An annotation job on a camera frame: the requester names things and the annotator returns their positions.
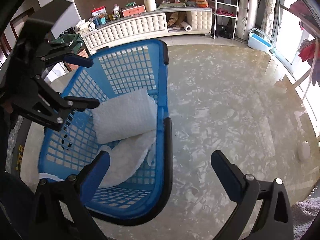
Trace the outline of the red cardboard box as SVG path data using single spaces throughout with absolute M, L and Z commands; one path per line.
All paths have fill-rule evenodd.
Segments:
M 69 72 L 77 70 L 79 67 L 89 68 L 93 64 L 85 49 L 80 50 L 76 55 L 65 56 L 63 61 Z

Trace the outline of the green plastic bag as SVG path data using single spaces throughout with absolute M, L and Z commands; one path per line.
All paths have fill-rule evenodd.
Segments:
M 75 28 L 71 27 L 59 35 L 57 39 L 52 40 L 54 43 L 65 43 L 73 53 L 78 54 L 84 41 L 80 34 L 75 32 Z

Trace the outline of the light blue storage bin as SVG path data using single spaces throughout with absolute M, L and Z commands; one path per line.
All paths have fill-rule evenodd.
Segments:
M 253 28 L 249 32 L 247 45 L 252 49 L 268 53 L 274 48 L 274 39 L 263 31 Z

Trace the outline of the white folded towel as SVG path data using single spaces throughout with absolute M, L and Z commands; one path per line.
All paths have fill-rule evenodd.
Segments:
M 155 130 L 157 103 L 139 89 L 101 103 L 92 116 L 97 142 L 106 144 Z

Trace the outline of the orange bag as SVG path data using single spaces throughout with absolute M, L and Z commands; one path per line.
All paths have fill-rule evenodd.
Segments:
M 196 0 L 196 6 L 199 8 L 207 8 L 209 5 L 207 0 Z

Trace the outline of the white round coaster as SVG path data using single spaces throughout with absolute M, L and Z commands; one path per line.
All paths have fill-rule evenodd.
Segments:
M 304 141 L 300 144 L 298 149 L 298 157 L 301 162 L 306 162 L 311 156 L 310 144 Z

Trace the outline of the pink box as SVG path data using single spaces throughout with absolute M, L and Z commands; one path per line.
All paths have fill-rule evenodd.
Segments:
M 138 16 L 146 12 L 146 9 L 145 9 L 145 5 L 139 5 L 135 7 L 125 8 L 121 12 L 123 17 Z

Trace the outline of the white plastic jug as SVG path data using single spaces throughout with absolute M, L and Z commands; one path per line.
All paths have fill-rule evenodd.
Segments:
M 144 0 L 144 6 L 145 6 L 146 12 L 157 10 L 156 0 Z

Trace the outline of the blue plastic laundry basket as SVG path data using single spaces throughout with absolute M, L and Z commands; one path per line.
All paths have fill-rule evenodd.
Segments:
M 39 177 L 74 179 L 90 213 L 135 226 L 155 218 L 172 188 L 167 45 L 157 39 L 106 48 L 92 55 L 60 89 L 67 100 L 97 99 L 75 108 L 60 131 L 45 129 Z

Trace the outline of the white tufted TV cabinet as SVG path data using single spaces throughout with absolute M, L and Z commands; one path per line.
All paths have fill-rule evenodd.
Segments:
M 168 27 L 167 17 L 175 12 L 186 13 L 185 22 L 191 25 L 192 31 L 187 32 L 183 27 L 180 29 Z M 157 9 L 138 16 L 124 17 L 87 33 L 82 39 L 89 53 L 93 55 L 101 48 L 111 48 L 134 41 L 177 35 L 210 34 L 211 32 L 212 9 L 184 7 Z

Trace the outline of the white paper roll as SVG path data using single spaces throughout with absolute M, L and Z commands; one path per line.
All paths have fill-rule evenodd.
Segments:
M 183 27 L 183 29 L 187 32 L 192 31 L 192 27 L 191 25 L 189 25 L 187 22 L 183 21 L 181 22 L 181 26 Z

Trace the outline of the white knitted cloth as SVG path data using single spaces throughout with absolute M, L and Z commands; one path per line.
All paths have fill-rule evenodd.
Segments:
M 156 131 L 153 130 L 123 139 L 114 148 L 101 146 L 99 150 L 106 151 L 110 155 L 110 166 L 99 187 L 117 186 L 132 177 L 155 142 Z

